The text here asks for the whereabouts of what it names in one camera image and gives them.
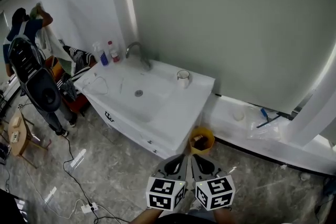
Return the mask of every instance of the white sink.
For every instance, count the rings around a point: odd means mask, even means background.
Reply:
[[[176,76],[181,68],[151,63],[150,71],[145,71],[134,56],[107,67],[98,63],[75,86],[108,124],[126,136],[136,142],[138,138],[156,141],[160,149],[177,152],[201,113],[215,79],[190,72],[192,81],[182,89]],[[106,119],[104,110],[113,122]],[[130,134],[133,129],[139,137]]]

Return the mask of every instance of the faucet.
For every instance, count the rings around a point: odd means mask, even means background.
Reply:
[[[142,63],[143,68],[144,68],[146,71],[151,70],[151,69],[152,69],[152,65],[151,65],[151,63],[149,62],[147,56],[145,55],[144,50],[143,50],[143,48],[142,48],[142,45],[141,45],[139,42],[137,42],[137,41],[136,41],[136,42],[133,42],[133,43],[131,43],[131,44],[128,45],[127,50],[126,50],[126,59],[129,58],[131,49],[132,49],[135,45],[138,45],[138,46],[139,46],[139,50],[140,50],[140,62]]]

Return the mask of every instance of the white cup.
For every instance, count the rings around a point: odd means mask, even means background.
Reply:
[[[190,83],[190,73],[187,70],[180,70],[177,72],[177,81],[183,89],[187,88]]]

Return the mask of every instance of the yellow bucket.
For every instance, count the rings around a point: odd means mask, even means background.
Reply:
[[[196,136],[199,136],[199,135],[202,135],[206,138],[208,138],[208,141],[206,142],[206,149],[200,151],[196,148],[194,148],[192,146],[192,139]],[[205,127],[197,127],[195,128],[192,132],[191,132],[191,135],[189,137],[189,145],[190,145],[190,149],[191,149],[191,154],[208,154],[210,152],[210,149],[212,148],[212,146],[214,145],[214,142],[215,142],[215,137],[212,133],[211,130],[205,128]]]

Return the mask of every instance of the backpack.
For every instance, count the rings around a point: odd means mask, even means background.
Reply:
[[[55,112],[60,106],[61,96],[37,46],[24,35],[26,24],[21,24],[18,35],[12,40],[8,58],[31,102],[43,111]]]

